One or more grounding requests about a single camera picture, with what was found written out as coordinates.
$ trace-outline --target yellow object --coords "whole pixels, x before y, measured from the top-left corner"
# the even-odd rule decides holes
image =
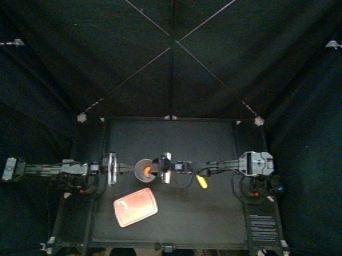
[[[145,176],[146,176],[148,178],[150,178],[150,174],[152,174],[152,166],[148,166],[148,167],[145,168]]]
[[[206,179],[205,179],[202,176],[200,176],[200,175],[197,175],[197,177],[198,177],[198,183],[200,183],[201,187],[202,187],[204,189],[208,189],[209,184],[208,184]]]

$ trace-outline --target black fabric wall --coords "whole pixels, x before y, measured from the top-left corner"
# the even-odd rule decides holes
[[[9,26],[2,17],[0,36],[6,40]],[[54,163],[69,158],[74,125],[63,96],[30,47],[2,47],[0,175],[9,157],[22,157],[29,163]],[[38,248],[47,241],[58,196],[47,194],[45,181],[0,183],[0,255],[43,254]]]
[[[271,115],[271,146],[288,191],[287,239],[297,255],[342,255],[342,52],[327,49]]]

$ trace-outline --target black curtain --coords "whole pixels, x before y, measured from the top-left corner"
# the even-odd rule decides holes
[[[342,51],[327,48],[268,122],[288,189],[281,201],[285,237],[296,255],[342,255],[341,70]]]
[[[21,38],[0,15],[2,41]],[[6,159],[54,163],[70,157],[75,122],[30,46],[0,48],[0,176]],[[0,183],[0,255],[45,255],[59,194],[47,182]]]

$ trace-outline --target black backdrop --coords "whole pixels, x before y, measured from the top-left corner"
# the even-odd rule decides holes
[[[173,32],[170,1],[132,3]],[[229,3],[177,1],[174,38]],[[342,39],[341,5],[233,1],[182,41],[225,86],[180,45],[121,85],[170,46],[128,1],[2,1],[0,41],[27,46],[0,48],[0,167],[13,155],[69,157],[75,116],[101,98],[96,117],[254,118],[244,100],[267,118],[291,245],[301,255],[341,255],[342,52],[325,48]],[[47,236],[46,186],[21,187],[0,185],[2,250],[37,247]]]

